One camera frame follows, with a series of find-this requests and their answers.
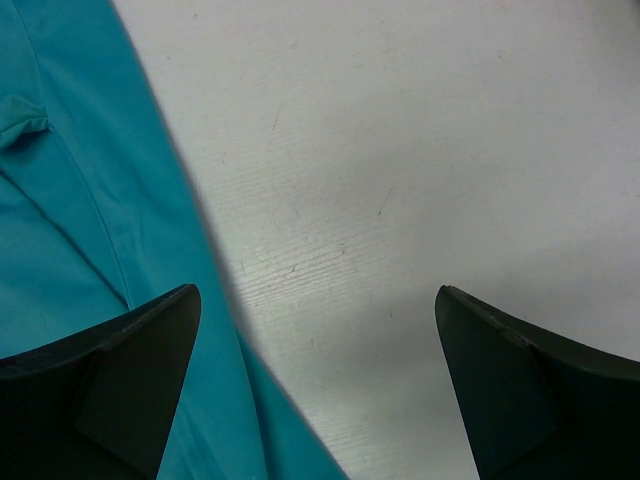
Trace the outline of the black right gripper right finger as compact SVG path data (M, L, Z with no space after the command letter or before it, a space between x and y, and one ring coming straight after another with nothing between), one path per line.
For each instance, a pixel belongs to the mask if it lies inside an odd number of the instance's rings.
M435 319L480 478L638 478L638 362L453 286Z

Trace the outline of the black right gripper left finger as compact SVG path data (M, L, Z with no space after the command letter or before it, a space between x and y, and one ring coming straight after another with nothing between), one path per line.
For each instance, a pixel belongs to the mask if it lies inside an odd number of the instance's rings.
M2 359L2 478L156 478L200 318L185 284Z

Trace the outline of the teal t-shirt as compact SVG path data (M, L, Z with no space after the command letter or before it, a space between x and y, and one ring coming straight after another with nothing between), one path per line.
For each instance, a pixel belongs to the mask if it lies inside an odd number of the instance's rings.
M179 285L202 317L163 479L344 473L230 315L180 162L108 1L1 5L1 353Z

